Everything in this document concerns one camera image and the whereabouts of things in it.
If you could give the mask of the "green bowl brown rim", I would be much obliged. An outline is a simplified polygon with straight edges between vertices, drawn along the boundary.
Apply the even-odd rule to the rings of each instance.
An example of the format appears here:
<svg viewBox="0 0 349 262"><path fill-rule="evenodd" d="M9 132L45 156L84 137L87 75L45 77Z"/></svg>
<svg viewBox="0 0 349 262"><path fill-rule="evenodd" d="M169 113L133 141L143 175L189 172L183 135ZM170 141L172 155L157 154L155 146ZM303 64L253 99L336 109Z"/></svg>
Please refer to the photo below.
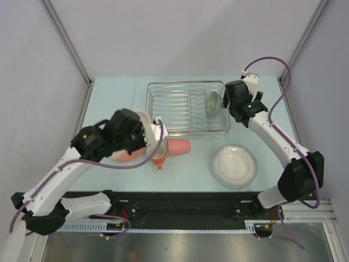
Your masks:
<svg viewBox="0 0 349 262"><path fill-rule="evenodd" d="M222 107L222 97L216 92L212 92L206 102L206 113L209 117L215 116L220 113Z"/></svg>

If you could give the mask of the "white and orange bowl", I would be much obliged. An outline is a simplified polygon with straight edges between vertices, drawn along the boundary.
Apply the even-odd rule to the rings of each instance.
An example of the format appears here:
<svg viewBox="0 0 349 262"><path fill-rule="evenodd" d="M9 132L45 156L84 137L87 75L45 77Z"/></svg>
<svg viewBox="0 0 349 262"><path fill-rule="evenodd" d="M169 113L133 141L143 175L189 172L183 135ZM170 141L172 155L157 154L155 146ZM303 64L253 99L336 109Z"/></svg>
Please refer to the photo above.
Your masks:
<svg viewBox="0 0 349 262"><path fill-rule="evenodd" d="M148 136L151 133L151 119L145 111L135 111L135 113L140 117L140 121L142 122L145 136Z"/></svg>

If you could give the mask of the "metal wire dish rack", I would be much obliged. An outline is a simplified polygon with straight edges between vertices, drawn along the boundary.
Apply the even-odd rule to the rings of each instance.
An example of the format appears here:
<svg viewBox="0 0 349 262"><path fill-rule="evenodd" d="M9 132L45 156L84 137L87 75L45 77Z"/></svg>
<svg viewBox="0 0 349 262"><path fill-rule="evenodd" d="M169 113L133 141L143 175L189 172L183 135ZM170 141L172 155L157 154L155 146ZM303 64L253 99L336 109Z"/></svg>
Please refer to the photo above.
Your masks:
<svg viewBox="0 0 349 262"><path fill-rule="evenodd" d="M206 112L209 96L223 96L222 81L151 82L147 87L146 112L150 118L160 117L168 137L221 138L231 128L228 112L219 108L216 115Z"/></svg>

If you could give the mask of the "pink plastic cup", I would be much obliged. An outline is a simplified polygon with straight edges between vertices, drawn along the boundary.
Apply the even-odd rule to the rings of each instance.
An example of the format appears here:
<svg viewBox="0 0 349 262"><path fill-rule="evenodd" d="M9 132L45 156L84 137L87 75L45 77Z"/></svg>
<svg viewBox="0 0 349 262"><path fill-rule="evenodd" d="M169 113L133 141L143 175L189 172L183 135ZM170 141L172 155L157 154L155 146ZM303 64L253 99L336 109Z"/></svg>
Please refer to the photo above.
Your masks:
<svg viewBox="0 0 349 262"><path fill-rule="evenodd" d="M191 151L191 142L184 139L169 139L167 141L169 156L178 156Z"/></svg>

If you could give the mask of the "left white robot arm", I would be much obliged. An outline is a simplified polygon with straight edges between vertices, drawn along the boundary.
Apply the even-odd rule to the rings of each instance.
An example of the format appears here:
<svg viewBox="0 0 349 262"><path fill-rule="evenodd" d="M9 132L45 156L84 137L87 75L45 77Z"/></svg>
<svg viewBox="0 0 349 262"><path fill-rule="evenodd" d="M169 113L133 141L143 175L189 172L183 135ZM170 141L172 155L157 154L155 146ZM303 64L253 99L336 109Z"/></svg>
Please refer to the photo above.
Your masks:
<svg viewBox="0 0 349 262"><path fill-rule="evenodd" d="M25 235L50 235L66 221L82 217L106 215L115 218L121 202L115 193L100 193L77 198L65 198L65 193L77 179L93 166L107 168L101 160L113 153L132 154L158 140L162 125L153 122L144 111L117 110L109 120L83 127L70 142L60 161L35 187L11 201L17 209L13 221L22 214Z"/></svg>

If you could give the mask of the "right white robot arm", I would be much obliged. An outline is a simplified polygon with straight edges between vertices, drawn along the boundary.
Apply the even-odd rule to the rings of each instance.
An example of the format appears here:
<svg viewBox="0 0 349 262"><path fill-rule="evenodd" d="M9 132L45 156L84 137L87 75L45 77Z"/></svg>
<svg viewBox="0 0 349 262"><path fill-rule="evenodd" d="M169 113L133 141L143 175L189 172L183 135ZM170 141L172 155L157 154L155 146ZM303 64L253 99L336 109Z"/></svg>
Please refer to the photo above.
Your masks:
<svg viewBox="0 0 349 262"><path fill-rule="evenodd" d="M284 133L262 103L263 93L253 93L255 86L246 78L226 83L222 103L237 123L242 123L264 141L284 169L276 185L258 194L258 201L251 206L252 214L264 219L271 213L271 207L302 200L310 193L317 197L312 209L318 208L324 156L319 151L310 152Z"/></svg>

